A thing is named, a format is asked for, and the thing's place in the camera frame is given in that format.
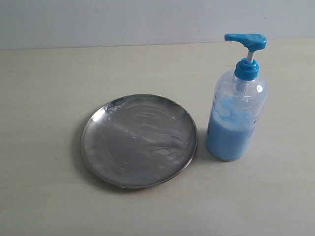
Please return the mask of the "blue soap pump bottle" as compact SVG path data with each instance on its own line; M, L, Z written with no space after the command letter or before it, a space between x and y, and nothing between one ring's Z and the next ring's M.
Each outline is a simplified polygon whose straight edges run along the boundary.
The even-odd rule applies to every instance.
M247 150L267 100L268 87L254 59L256 51L265 49L267 39L254 33L226 34L224 39L241 43L248 55L216 83L205 146L214 157L234 161Z

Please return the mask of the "round stainless steel plate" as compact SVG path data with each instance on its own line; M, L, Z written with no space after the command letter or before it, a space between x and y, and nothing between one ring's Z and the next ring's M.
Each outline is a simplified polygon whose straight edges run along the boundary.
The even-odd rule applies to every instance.
M114 99L96 110L80 139L86 167L104 182L145 189L177 176L198 144L191 115L178 103L153 94Z

